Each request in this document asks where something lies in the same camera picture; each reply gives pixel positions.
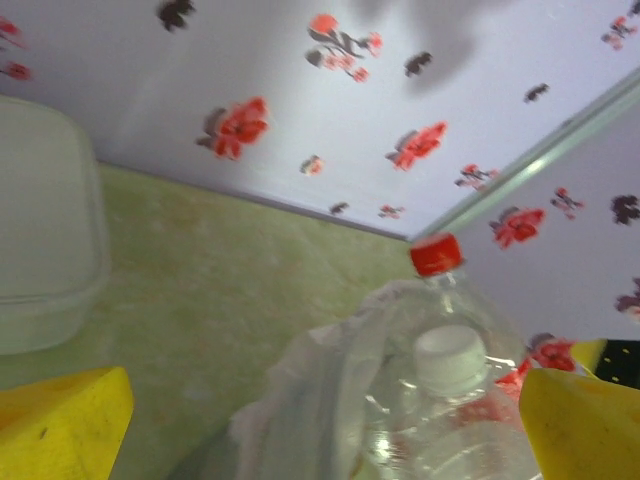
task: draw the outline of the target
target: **yellow object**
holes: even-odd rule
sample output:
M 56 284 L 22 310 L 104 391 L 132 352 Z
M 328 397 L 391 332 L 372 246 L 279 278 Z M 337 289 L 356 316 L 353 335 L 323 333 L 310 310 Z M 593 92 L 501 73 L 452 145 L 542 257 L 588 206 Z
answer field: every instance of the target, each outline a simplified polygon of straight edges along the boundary
M 544 480 L 640 478 L 640 390 L 535 369 L 520 414 Z
M 577 342 L 571 347 L 571 356 L 589 376 L 595 378 L 594 372 L 606 346 L 607 340 L 605 339 Z
M 0 392 L 0 479 L 108 479 L 132 412 L 120 367 Z

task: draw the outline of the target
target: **white plastic container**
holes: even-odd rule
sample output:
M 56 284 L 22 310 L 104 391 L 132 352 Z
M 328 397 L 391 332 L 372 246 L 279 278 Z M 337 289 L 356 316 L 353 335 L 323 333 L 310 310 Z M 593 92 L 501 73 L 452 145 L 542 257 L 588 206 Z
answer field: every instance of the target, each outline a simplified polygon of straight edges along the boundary
M 88 137 L 50 108 L 0 96 L 0 355 L 73 337 L 109 275 Z

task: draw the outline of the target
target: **plastic container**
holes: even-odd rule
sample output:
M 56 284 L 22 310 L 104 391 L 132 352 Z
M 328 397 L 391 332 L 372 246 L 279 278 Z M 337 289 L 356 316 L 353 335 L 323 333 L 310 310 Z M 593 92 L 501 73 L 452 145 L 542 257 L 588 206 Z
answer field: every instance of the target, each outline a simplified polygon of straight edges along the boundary
M 416 479 L 541 478 L 518 405 L 491 381 L 475 330 L 434 329 L 417 340 L 415 353 L 420 402 L 407 443 Z
M 110 260 L 97 163 L 55 110 L 0 96 L 0 354 L 71 338 Z
M 363 452 L 384 480 L 413 478 L 403 471 L 407 451 L 398 439 L 415 427 L 406 412 L 418 401 L 414 344 L 422 334 L 447 325 L 475 330 L 486 346 L 488 378 L 514 401 L 532 367 L 511 322 L 468 282 L 453 235 L 428 237 L 414 244 L 410 254 L 423 282 L 416 282 L 387 308 L 383 361 L 365 398 Z

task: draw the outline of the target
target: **bottle neck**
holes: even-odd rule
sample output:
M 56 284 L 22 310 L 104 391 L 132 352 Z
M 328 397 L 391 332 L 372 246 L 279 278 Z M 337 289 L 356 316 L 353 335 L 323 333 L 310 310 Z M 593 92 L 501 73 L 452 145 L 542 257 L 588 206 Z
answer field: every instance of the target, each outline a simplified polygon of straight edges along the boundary
M 456 268 L 452 268 L 444 273 L 428 275 L 420 278 L 429 289 L 443 290 L 455 288 L 459 284 L 466 283 L 467 281 L 467 275 L 462 266 L 463 264 L 460 264 Z

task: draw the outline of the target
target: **red bottle cap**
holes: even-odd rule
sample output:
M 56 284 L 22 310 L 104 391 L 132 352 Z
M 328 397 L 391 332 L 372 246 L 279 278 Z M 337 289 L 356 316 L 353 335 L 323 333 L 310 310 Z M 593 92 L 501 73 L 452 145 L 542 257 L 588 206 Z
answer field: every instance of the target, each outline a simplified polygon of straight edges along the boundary
M 418 240 L 411 246 L 409 254 L 422 277 L 448 272 L 463 261 L 458 241 L 451 233 L 436 233 Z

